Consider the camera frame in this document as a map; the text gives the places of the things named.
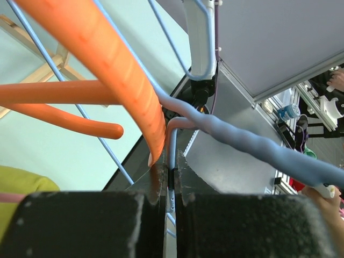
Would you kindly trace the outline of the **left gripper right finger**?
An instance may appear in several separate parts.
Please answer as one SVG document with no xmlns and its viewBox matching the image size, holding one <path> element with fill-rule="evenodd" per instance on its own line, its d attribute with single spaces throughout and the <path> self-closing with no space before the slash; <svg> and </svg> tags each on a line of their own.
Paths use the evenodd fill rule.
<svg viewBox="0 0 344 258">
<path fill-rule="evenodd" d="M 308 198 L 219 193 L 182 151 L 174 180 L 178 257 L 339 257 Z"/>
</svg>

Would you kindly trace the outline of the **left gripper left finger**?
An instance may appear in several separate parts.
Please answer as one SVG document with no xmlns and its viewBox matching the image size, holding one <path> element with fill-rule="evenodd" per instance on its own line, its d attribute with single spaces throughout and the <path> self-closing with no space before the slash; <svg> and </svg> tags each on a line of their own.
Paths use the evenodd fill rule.
<svg viewBox="0 0 344 258">
<path fill-rule="evenodd" d="M 124 191 L 27 195 L 1 241 L 1 257 L 164 257 L 167 170 L 162 155 Z"/>
</svg>

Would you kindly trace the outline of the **light blue wire hanger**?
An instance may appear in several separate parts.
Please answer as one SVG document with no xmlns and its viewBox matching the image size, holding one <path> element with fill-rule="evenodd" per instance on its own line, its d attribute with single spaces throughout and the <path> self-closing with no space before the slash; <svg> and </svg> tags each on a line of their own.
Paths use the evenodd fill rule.
<svg viewBox="0 0 344 258">
<path fill-rule="evenodd" d="M 149 5 L 186 76 L 193 81 L 210 80 L 213 78 L 217 66 L 214 21 L 215 1 L 183 1 L 187 20 L 191 68 L 184 64 L 173 39 L 156 9 L 155 2 L 149 1 Z"/>
</svg>

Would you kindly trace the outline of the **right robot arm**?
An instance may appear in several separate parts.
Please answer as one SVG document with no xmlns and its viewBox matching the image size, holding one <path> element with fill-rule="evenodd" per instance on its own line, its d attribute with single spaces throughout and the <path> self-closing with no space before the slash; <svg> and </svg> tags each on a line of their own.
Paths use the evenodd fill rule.
<svg viewBox="0 0 344 258">
<path fill-rule="evenodd" d="M 183 1 L 191 54 L 192 105 L 205 112 L 207 100 L 216 97 L 219 52 L 218 9 L 222 1 Z"/>
</svg>

